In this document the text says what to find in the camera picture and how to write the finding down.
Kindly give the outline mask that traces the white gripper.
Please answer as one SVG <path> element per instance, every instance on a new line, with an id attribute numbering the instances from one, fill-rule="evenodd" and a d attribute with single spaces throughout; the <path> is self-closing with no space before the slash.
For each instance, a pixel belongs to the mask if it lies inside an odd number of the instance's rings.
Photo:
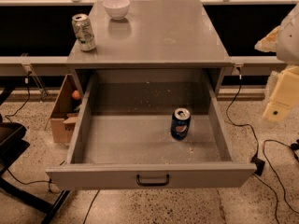
<path id="1" fill-rule="evenodd" d="M 278 31 L 279 26 L 259 40 L 254 48 L 261 52 L 275 52 Z M 263 119 L 269 122 L 282 121 L 297 105 L 299 105 L 299 66 L 289 65 L 278 74 L 278 81 L 263 112 Z"/>

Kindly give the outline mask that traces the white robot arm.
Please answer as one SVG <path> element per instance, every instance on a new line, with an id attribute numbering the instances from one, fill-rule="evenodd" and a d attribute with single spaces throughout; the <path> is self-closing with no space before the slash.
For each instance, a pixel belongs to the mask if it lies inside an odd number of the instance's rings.
<path id="1" fill-rule="evenodd" d="M 282 121 L 292 108 L 299 105 L 299 4 L 254 48 L 275 52 L 277 58 L 287 64 L 278 74 L 263 112 L 263 119 L 269 122 Z"/>

